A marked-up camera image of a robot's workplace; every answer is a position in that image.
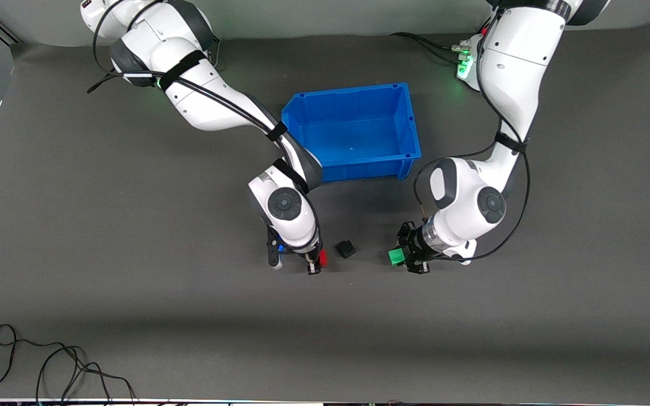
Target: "blue plastic bin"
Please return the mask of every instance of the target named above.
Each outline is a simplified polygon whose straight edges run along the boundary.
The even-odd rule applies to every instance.
[[[408,177],[420,158],[408,85],[299,93],[282,121],[323,165],[323,181]]]

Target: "cable connector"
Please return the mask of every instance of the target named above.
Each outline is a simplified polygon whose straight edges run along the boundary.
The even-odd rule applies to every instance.
[[[471,48],[465,45],[453,45],[451,46],[451,51],[463,55],[470,55]]]

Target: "velcro strap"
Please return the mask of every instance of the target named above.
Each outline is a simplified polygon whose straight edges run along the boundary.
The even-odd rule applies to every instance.
[[[175,66],[173,66],[172,69],[168,70],[162,75],[162,77],[160,77],[160,89],[162,89],[162,91],[167,90],[167,88],[170,87],[170,85],[172,85],[180,75],[187,72],[192,67],[195,67],[205,58],[206,56],[204,56],[202,51],[199,50],[187,54]]]
[[[284,123],[281,121],[280,123],[278,123],[278,125],[275,126],[275,128],[273,128],[272,131],[268,133],[267,138],[270,141],[275,142],[278,141],[278,138],[286,132],[287,132],[287,126],[284,125]]]
[[[300,176],[300,173],[295,172],[295,170],[287,165],[287,162],[284,162],[282,158],[273,162],[273,166],[280,172],[284,173],[286,177],[292,179],[292,181],[300,187],[300,192],[302,192],[303,195],[307,195],[310,192],[308,183]]]
[[[502,132],[498,132],[495,135],[495,141],[498,142],[499,144],[503,144],[506,146],[506,148],[510,149],[511,151],[518,152],[520,154],[525,154],[526,153],[526,148],[528,147],[528,142],[516,142],[511,139],[511,137],[505,135]]]

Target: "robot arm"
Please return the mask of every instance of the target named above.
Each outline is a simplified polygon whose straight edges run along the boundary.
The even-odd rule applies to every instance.
[[[116,38],[110,48],[116,71],[132,85],[160,87],[191,126],[255,126],[282,150],[284,159],[249,183],[251,205],[266,223],[269,264],[279,268],[283,254],[299,254],[310,274],[320,272],[320,229],[306,195],[320,185],[322,167],[258,100],[219,76],[206,57],[214,42],[206,16],[184,0],[84,0],[80,11],[92,31]],[[127,74],[148,71],[165,74]]]
[[[431,194],[438,211],[420,228],[404,223],[393,264],[410,272],[429,272],[428,261],[475,257],[476,239],[506,215],[503,188],[526,150],[527,135],[538,108],[541,80],[570,20],[596,18],[609,0],[489,0],[497,7],[483,33],[461,42],[475,52],[457,77],[479,90],[500,119],[490,157],[485,161],[448,157],[431,174]]]

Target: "gray table surface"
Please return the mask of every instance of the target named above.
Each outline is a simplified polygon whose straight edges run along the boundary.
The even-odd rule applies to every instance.
[[[455,43],[463,36],[436,36]],[[227,41],[218,69],[274,112],[297,92],[407,82],[423,164],[486,146],[496,116],[412,41]],[[278,157],[251,128],[198,132],[87,48],[20,46],[0,110],[0,323],[82,345],[143,398],[650,404],[650,26],[568,32],[542,85],[526,218],[498,254],[390,267],[410,182],[310,196],[316,277],[265,262],[246,183]],[[523,195],[516,170],[508,222]],[[0,396],[33,396],[22,347]],[[0,347],[0,373],[8,349]],[[57,396],[69,373],[47,373]],[[101,398],[93,378],[77,396]],[[119,388],[116,395],[125,396]]]

